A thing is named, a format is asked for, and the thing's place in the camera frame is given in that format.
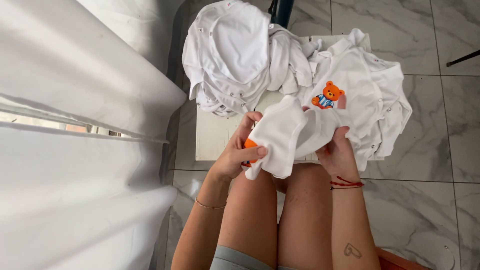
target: forearm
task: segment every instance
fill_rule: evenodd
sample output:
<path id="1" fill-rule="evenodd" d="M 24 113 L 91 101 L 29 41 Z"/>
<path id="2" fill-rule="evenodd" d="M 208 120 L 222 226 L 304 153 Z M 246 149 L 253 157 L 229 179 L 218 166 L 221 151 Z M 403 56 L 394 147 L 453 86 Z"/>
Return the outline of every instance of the forearm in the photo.
<path id="1" fill-rule="evenodd" d="M 198 201 L 209 207 L 226 204 L 231 179 L 208 172 L 198 193 Z M 224 209 L 207 209 L 194 203 L 173 256 L 172 269 L 210 269 Z"/>
<path id="2" fill-rule="evenodd" d="M 332 192 L 334 269 L 379 270 L 362 188 L 334 189 Z"/>

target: metal leg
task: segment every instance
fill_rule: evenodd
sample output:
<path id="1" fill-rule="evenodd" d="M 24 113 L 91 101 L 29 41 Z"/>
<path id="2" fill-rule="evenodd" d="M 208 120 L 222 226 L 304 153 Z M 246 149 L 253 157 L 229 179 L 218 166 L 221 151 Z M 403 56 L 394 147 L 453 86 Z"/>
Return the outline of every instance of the metal leg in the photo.
<path id="1" fill-rule="evenodd" d="M 464 57 L 462 57 L 462 58 L 458 58 L 458 59 L 455 60 L 455 61 L 448 62 L 448 63 L 447 63 L 447 67 L 449 67 L 449 66 L 451 66 L 451 65 L 454 65 L 454 64 L 456 64 L 456 63 L 460 63 L 460 62 L 465 61 L 465 60 L 467 60 L 467 59 L 473 58 L 473 57 L 475 57 L 475 56 L 479 56 L 479 55 L 480 55 L 480 50 L 478 50 L 478 51 L 476 51 L 476 52 L 473 52 L 473 53 L 471 53 L 471 54 L 469 54 L 469 55 L 466 55 L 466 56 L 464 56 Z"/>
<path id="2" fill-rule="evenodd" d="M 295 0 L 272 0 L 272 4 L 268 9 L 268 13 L 272 15 L 271 22 L 287 28 L 288 21 L 290 20 L 290 15 L 292 13 L 294 1 Z"/>

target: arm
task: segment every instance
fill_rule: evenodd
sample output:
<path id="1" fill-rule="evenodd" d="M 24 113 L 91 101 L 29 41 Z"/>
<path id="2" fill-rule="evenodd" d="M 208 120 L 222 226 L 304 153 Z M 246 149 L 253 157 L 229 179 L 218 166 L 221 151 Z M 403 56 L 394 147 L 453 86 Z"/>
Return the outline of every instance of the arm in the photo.
<path id="1" fill-rule="evenodd" d="M 227 203 L 230 182 L 242 171 L 242 161 L 261 159 L 267 154 L 264 147 L 242 149 L 253 123 L 261 117 L 262 114 L 257 111 L 245 114 L 225 150 L 205 177 L 197 200 L 204 206 L 218 209 L 193 204 L 173 256 L 173 270 L 210 269 L 222 224 L 224 208 L 221 207 Z"/>
<path id="2" fill-rule="evenodd" d="M 339 98 L 339 108 L 345 108 L 344 95 Z M 343 179 L 360 182 L 357 164 L 350 141 L 345 138 L 349 128 L 338 128 L 326 146 L 316 151 L 318 160 L 332 176 L 332 182 Z M 375 251 L 367 209 L 361 187 L 332 185 L 332 258 L 335 270 L 380 270 Z"/>

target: gold bracelet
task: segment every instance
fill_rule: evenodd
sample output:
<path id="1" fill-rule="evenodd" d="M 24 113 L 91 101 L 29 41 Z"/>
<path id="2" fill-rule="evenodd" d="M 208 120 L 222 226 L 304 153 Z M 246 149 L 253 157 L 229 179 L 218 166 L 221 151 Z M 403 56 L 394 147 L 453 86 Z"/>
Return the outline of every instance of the gold bracelet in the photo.
<path id="1" fill-rule="evenodd" d="M 206 206 L 206 205 L 203 205 L 203 204 L 199 203 L 198 200 L 197 200 L 197 197 L 195 197 L 195 202 L 196 202 L 199 206 L 201 206 L 201 207 L 203 207 L 203 208 L 207 208 L 207 209 L 222 209 L 222 208 L 225 208 L 225 206 L 227 206 L 227 204 L 225 204 L 225 205 L 222 206 L 222 207 L 210 207 L 210 206 Z"/>

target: heart tattoo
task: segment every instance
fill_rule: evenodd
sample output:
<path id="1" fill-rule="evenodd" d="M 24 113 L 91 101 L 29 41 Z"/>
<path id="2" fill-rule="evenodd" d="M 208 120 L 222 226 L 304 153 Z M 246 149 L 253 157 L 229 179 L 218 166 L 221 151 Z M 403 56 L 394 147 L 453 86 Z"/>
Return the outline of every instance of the heart tattoo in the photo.
<path id="1" fill-rule="evenodd" d="M 361 252 L 356 249 L 352 244 L 348 243 L 345 249 L 343 250 L 343 253 L 345 256 L 350 256 L 353 255 L 355 258 L 360 259 L 361 258 Z"/>

